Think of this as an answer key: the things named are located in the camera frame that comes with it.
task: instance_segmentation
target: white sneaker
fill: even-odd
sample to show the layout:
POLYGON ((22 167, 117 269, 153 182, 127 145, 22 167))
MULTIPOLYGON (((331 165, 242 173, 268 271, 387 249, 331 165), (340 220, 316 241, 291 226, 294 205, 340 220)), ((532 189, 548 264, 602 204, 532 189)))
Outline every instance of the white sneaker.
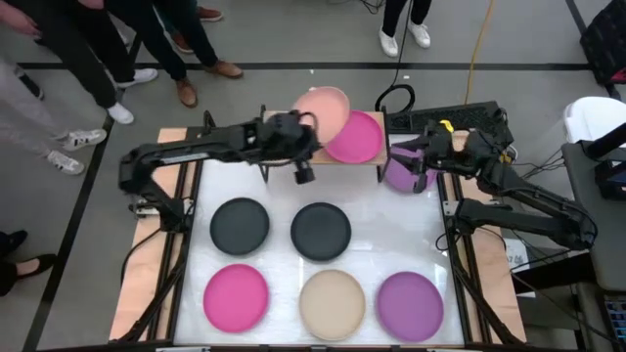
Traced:
POLYGON ((78 175, 85 169, 85 165, 82 162, 57 151, 51 151, 46 156, 46 160, 66 175, 78 175))
POLYGON ((77 151, 86 146, 95 146, 107 138, 107 131, 95 129, 91 131, 76 130, 67 133, 63 149, 68 152, 77 151))
POLYGON ((108 108, 109 116, 121 124, 130 124, 135 120, 135 116, 120 103, 115 103, 112 108, 108 108))
POLYGON ((395 37, 390 37, 382 31, 382 28, 379 30, 379 38, 380 45, 382 46, 382 50, 384 53, 391 57, 395 58, 398 56, 398 43, 395 41, 395 37))
POLYGON ((158 71, 154 68, 135 69, 135 76, 133 77, 133 80, 131 80, 130 82, 117 82, 117 87, 132 87, 135 84, 150 82, 151 80, 157 78, 157 76, 158 71))
POLYGON ((424 49, 430 47, 430 35, 428 35, 428 27, 425 24, 409 23, 409 30, 413 33, 413 37, 419 46, 424 49))

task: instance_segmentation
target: light pink plate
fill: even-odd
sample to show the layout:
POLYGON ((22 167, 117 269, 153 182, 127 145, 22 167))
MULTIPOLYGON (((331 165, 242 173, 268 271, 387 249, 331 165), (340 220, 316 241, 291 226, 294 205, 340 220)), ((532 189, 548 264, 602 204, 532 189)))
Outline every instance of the light pink plate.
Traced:
MULTIPOLYGON (((293 105, 300 112, 312 112, 317 117, 317 139, 326 145, 348 121, 350 101, 348 97, 335 87, 318 87, 300 96, 293 105)), ((313 117, 304 116, 302 123, 313 125, 313 117)))
POLYGON ((382 129, 368 114, 353 110, 341 132, 326 145, 326 152, 345 163, 373 159, 382 148, 382 129))
POLYGON ((265 315, 269 289, 256 269, 246 264, 222 268, 204 290, 204 313, 224 332, 252 329, 265 315))

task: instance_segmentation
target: concrete floor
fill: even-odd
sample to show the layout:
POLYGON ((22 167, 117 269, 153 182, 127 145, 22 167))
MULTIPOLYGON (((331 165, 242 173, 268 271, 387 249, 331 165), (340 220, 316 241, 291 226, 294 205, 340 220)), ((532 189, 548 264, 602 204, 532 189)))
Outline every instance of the concrete floor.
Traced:
MULTIPOLYGON (((371 110, 376 97, 393 78, 393 69, 367 65, 347 69, 352 63, 394 63, 378 44, 382 13, 372 16, 358 1, 338 5, 323 0, 201 2, 225 12, 224 21, 205 25, 220 57, 246 63, 252 69, 238 81, 190 71, 200 96, 200 104, 193 110, 178 103, 175 86, 164 71, 159 72, 156 82, 129 89, 122 99, 135 113, 136 122, 112 127, 98 172, 87 180, 93 182, 93 188, 90 192, 88 187, 83 189, 84 207, 81 203, 76 206, 84 175, 64 176, 13 146, 3 145, 0 149, 0 159, 5 163, 0 173, 0 208, 4 209, 0 212, 0 229, 30 232, 30 239, 13 259, 59 251, 64 238, 68 244, 72 226, 77 226, 73 245, 65 246, 71 251, 54 300, 40 307, 48 273, 19 283, 0 299, 0 350, 107 342, 119 292, 119 267, 135 229, 135 220, 126 210, 129 199, 116 187, 117 163, 130 149, 155 141, 160 128, 199 125, 204 110, 212 112, 218 125, 242 122, 254 117, 261 104, 269 109, 285 109, 310 87, 322 85, 341 88, 354 109, 371 110), (299 69, 286 69, 281 63, 301 65, 299 69), (75 221, 70 223, 72 212, 75 221), (40 314, 35 318, 38 308, 40 314), (30 339, 24 344, 30 331, 30 339)), ((607 2, 573 1, 585 22, 607 2)), ((407 36, 403 63, 432 64, 400 72, 400 81, 416 89, 416 110, 463 102, 466 66, 446 64, 470 62, 487 5, 488 0, 435 0, 425 21, 432 47, 420 49, 407 36)), ((399 34, 403 23, 401 19, 399 34)), ((133 36, 129 29, 123 30, 133 36)), ((538 136, 559 121, 567 104, 584 96, 607 96, 588 70, 571 66, 546 70, 542 65, 585 64, 579 36, 566 0, 496 1, 477 61, 502 65, 497 70, 480 69, 475 73, 469 100, 495 100, 507 109, 515 145, 522 154, 520 162, 535 162, 552 152, 525 153, 532 150, 538 136), (517 70, 520 66, 510 64, 536 66, 517 70)), ((0 28, 0 43, 0 54, 19 63, 59 61, 46 49, 4 27, 0 28)), ((185 56, 185 60, 194 63, 196 58, 185 56)), ((154 61, 142 47, 137 62, 154 61)), ((59 120, 84 128, 97 128, 105 122, 105 112, 67 71, 33 69, 28 73, 45 90, 45 105, 59 120)), ((404 99, 401 94, 389 97, 388 109, 402 108, 404 99)), ((555 144, 564 142, 559 138, 555 137, 555 144)), ((92 150, 75 156, 89 163, 92 150)), ((552 246, 545 241, 534 244, 552 246)))

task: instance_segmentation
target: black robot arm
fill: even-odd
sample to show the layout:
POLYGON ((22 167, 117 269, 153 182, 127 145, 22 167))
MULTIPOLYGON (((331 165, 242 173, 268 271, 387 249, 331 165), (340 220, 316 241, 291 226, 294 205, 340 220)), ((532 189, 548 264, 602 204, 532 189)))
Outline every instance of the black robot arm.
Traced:
POLYGON ((293 163, 298 184, 313 181, 308 160, 321 146, 316 137, 317 126, 299 123, 305 115, 310 113, 292 110, 275 114, 265 122, 257 117, 247 123, 211 128, 192 141, 142 145, 122 158, 118 185, 124 192, 155 205, 162 230, 182 231, 187 226, 183 223, 184 202, 171 198, 153 180, 158 167, 204 159, 268 166, 293 163))
POLYGON ((520 230, 549 237, 573 250, 590 248, 598 229, 588 213, 575 201, 563 198, 519 177, 500 157, 510 141, 499 140, 481 131, 471 131, 461 151, 455 151, 452 133, 443 124, 431 122, 419 138, 394 146, 422 150, 423 158, 393 154, 391 157, 420 175, 414 191, 421 192, 428 168, 475 178, 478 188, 489 195, 510 197, 548 216, 514 212, 509 206, 483 204, 461 199, 454 221, 457 230, 471 234, 483 225, 520 230))

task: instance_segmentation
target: white tabletop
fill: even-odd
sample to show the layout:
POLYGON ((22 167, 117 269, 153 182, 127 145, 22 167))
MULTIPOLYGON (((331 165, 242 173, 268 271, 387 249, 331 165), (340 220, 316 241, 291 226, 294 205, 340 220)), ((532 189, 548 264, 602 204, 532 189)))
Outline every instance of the white tabletop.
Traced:
POLYGON ((457 297, 450 260, 434 247, 443 223, 436 185, 420 195, 403 195, 377 182, 376 168, 367 165, 315 165, 316 181, 298 186, 292 167, 274 168, 269 183, 259 168, 244 163, 205 161, 195 214, 187 272, 181 297, 176 344, 402 344, 380 326, 374 309, 376 292, 388 276, 414 271, 431 280, 444 301, 444 321, 427 345, 463 345, 457 297), (252 198, 270 216, 270 234, 254 253, 242 258, 219 251, 209 234, 215 210, 232 198, 252 198), (303 206, 325 201, 341 208, 350 220, 348 249, 330 263, 302 258, 291 243, 290 227, 303 206), (270 306, 252 330, 231 334, 214 328, 202 309, 204 288, 213 274, 226 265, 255 267, 270 287, 270 306), (325 269, 343 270, 361 284, 367 312, 363 324, 343 341, 328 342, 309 333, 298 314, 298 297, 304 283, 325 269))

